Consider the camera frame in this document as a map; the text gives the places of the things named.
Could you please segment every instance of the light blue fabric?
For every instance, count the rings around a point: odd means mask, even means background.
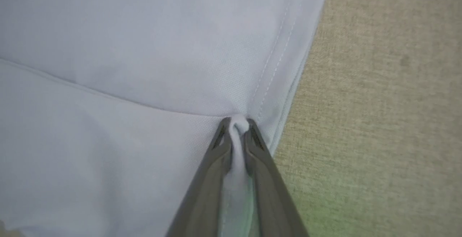
[[[255,119],[274,153],[322,3],[0,0],[0,220],[163,236],[223,117]]]

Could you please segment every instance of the stitching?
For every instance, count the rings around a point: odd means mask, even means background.
[[[320,8],[319,8],[319,12],[317,12],[318,17],[317,17],[316,23],[319,23],[319,20],[321,18],[321,11],[322,11],[322,6],[323,6],[324,2],[325,2],[325,0],[320,0],[321,5],[320,5]],[[284,119],[284,113],[286,113],[287,109],[290,108],[290,104],[288,104],[287,99],[289,98],[289,96],[291,94],[290,93],[291,91],[294,91],[293,94],[295,94],[295,90],[298,87],[298,82],[300,81],[301,76],[302,76],[302,71],[303,71],[305,65],[308,64],[308,56],[309,56],[311,45],[313,44],[313,40],[314,40],[313,38],[314,38],[314,35],[316,34],[316,32],[317,32],[317,28],[314,28],[311,31],[310,37],[312,38],[312,40],[310,41],[310,43],[308,45],[308,48],[306,50],[306,53],[305,53],[305,57],[303,58],[305,61],[300,63],[300,66],[299,66],[298,71],[297,71],[298,74],[295,76],[294,81],[292,81],[291,87],[289,89],[289,93],[286,95],[286,100],[284,101],[285,104],[284,104],[284,107],[282,108],[282,114],[279,117],[279,122],[278,122],[278,124],[276,126],[276,129],[274,130],[273,136],[271,138],[272,141],[271,141],[271,144],[269,146],[269,151],[270,151],[270,153],[272,155],[276,152],[275,148],[277,147],[277,145],[275,145],[276,142],[275,142],[274,138],[276,137],[276,133],[278,133],[279,128],[282,126],[283,120],[285,120]]]
[[[276,64],[276,67],[274,68],[274,72],[273,72],[273,76],[271,77],[271,80],[269,81],[269,85],[268,87],[266,88],[266,91],[265,91],[265,94],[263,95],[263,100],[261,101],[261,104],[260,104],[260,110],[258,112],[258,116],[257,116],[257,123],[260,121],[260,118],[261,118],[261,112],[263,111],[263,104],[266,100],[266,95],[268,94],[268,91],[269,91],[269,88],[273,82],[273,79],[274,79],[274,76],[276,75],[276,72],[278,70],[278,67],[279,67],[279,64],[281,63],[281,60],[282,58],[284,57],[284,53],[286,52],[287,50],[287,45],[289,45],[289,41],[290,41],[290,38],[292,37],[292,32],[293,32],[293,28],[295,27],[295,23],[297,23],[297,19],[298,19],[298,16],[299,14],[297,14],[297,16],[295,17],[295,20],[294,22],[292,23],[292,27],[290,29],[290,32],[289,32],[289,38],[287,38],[287,42],[284,46],[284,49],[282,50],[282,53],[281,53],[281,57],[279,58],[279,61],[278,63]]]
[[[278,35],[276,36],[276,40],[274,41],[274,45],[273,45],[271,51],[269,52],[268,58],[266,59],[265,66],[263,67],[263,70],[261,71],[261,75],[260,75],[260,77],[258,79],[258,82],[257,82],[257,87],[255,88],[254,94],[252,95],[252,99],[250,100],[250,103],[249,103],[249,108],[250,108],[250,106],[252,106],[252,104],[254,102],[255,96],[256,96],[257,91],[258,91],[258,89],[260,87],[261,79],[263,78],[263,75],[264,75],[264,73],[266,71],[266,68],[268,66],[269,59],[272,57],[272,55],[274,53],[274,49],[276,48],[276,45],[279,42],[279,36],[281,35],[282,27],[284,26],[284,23],[286,21],[287,12],[289,11],[289,7],[290,7],[291,4],[292,4],[292,0],[289,0],[289,2],[287,3],[287,6],[286,6],[286,10],[284,11],[284,17],[282,18],[282,22],[281,22],[281,26],[279,27]]]

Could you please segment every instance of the beige fabric surface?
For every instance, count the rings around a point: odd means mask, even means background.
[[[462,236],[462,0],[326,0],[276,163],[312,237]]]

